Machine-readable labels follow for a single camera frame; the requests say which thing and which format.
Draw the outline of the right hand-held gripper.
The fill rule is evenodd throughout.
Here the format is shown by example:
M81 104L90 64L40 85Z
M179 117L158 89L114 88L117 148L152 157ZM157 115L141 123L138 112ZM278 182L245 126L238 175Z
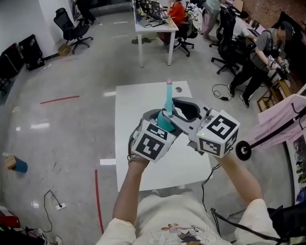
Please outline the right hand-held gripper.
M240 123L224 110L210 109L191 97L173 97L174 110L169 115L162 109L163 117L179 132L189 138L188 146L200 154L209 153L224 157L236 143ZM194 121L204 118L194 129Z

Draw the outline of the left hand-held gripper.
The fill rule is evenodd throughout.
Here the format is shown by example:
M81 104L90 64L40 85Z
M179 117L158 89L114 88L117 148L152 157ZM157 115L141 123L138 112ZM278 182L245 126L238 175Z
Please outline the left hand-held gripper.
M141 156L156 163L169 151L175 135L152 123L158 122L161 109L153 109L142 115L142 122L134 130L129 140L129 158Z

